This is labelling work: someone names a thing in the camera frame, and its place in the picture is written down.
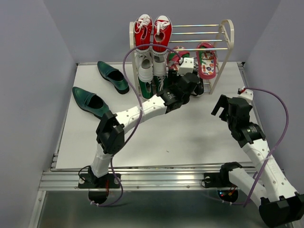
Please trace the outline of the black canvas sneaker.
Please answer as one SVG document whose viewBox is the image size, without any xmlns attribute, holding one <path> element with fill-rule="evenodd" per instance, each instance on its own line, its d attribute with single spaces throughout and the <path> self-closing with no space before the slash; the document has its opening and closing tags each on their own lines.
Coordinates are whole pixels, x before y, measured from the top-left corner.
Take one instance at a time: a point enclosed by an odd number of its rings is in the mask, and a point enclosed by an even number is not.
<svg viewBox="0 0 304 228">
<path fill-rule="evenodd" d="M 177 76 L 177 70 L 169 69 L 168 70 L 168 87 L 171 87 L 173 84 L 175 84 L 179 79 L 179 76 Z"/>
<path fill-rule="evenodd" d="M 204 93 L 204 85 L 203 85 L 203 79 L 195 76 L 194 74 L 191 75 L 190 77 L 190 89 L 191 91 L 191 96 L 200 96 Z"/>
</svg>

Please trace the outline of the pink letter sandal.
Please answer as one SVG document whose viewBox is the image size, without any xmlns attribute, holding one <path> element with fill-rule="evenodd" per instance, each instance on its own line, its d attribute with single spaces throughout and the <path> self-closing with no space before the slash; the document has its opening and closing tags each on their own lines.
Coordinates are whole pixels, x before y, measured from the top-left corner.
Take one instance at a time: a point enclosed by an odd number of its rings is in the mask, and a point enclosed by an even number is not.
<svg viewBox="0 0 304 228">
<path fill-rule="evenodd" d="M 216 76 L 217 57 L 215 50 L 201 50 L 214 48 L 211 43 L 202 42 L 198 44 L 196 57 L 198 61 L 198 74 L 200 78 L 210 80 Z"/>
<path fill-rule="evenodd" d="M 186 48 L 183 46 L 176 46 L 173 49 L 178 49 L 177 53 L 179 53 L 179 55 L 181 57 L 190 57 L 190 52 L 186 51 Z M 175 70 L 178 71 L 180 68 L 179 65 L 179 58 L 178 55 L 175 52 L 169 52 L 167 55 L 167 67 L 170 70 Z"/>
</svg>

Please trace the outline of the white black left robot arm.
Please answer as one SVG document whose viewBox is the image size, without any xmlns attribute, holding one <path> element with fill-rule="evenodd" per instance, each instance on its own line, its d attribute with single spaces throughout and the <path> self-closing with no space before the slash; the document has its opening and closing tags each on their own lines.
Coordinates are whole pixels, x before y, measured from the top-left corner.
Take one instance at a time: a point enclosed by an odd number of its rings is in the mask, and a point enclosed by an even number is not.
<svg viewBox="0 0 304 228">
<path fill-rule="evenodd" d="M 79 173 L 80 189 L 103 189 L 113 187 L 118 178 L 109 173 L 113 166 L 113 157 L 125 146 L 125 134 L 135 130 L 139 124 L 157 116 L 179 109 L 189 102 L 199 78 L 193 73 L 186 73 L 175 83 L 138 106 L 113 114 L 103 115 L 97 130 L 97 149 L 86 173 Z"/>
</svg>

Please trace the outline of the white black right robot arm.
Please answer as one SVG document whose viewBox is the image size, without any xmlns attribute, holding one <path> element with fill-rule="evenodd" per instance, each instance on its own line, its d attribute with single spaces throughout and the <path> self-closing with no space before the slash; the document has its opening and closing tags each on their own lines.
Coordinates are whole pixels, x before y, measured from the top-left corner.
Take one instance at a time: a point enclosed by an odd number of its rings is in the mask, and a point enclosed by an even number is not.
<svg viewBox="0 0 304 228">
<path fill-rule="evenodd" d="M 212 115 L 222 108 L 220 119 L 228 124 L 232 137 L 252 161 L 256 177 L 251 177 L 238 162 L 221 165 L 218 172 L 205 173 L 204 188 L 240 188 L 257 206 L 263 222 L 270 228 L 300 220 L 304 215 L 304 196 L 287 180 L 270 154 L 260 126 L 250 121 L 252 105 L 242 97 L 221 95 Z"/>
</svg>

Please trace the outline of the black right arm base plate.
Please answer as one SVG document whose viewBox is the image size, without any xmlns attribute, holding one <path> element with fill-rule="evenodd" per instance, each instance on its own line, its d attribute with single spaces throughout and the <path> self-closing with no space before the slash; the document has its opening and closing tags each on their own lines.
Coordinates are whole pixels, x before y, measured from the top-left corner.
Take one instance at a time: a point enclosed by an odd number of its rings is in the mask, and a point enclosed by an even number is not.
<svg viewBox="0 0 304 228">
<path fill-rule="evenodd" d="M 228 178 L 222 177 L 219 172 L 206 172 L 203 176 L 201 186 L 204 188 L 230 188 L 235 186 Z"/>
</svg>

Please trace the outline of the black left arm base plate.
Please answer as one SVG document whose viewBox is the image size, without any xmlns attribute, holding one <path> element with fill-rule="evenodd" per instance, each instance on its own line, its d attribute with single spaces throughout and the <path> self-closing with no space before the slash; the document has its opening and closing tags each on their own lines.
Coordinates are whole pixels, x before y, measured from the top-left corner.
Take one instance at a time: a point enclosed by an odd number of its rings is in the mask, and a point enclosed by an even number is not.
<svg viewBox="0 0 304 228">
<path fill-rule="evenodd" d="M 96 178 L 88 173 L 81 173 L 78 182 L 79 189 L 119 189 L 120 185 L 112 173 Z"/>
</svg>

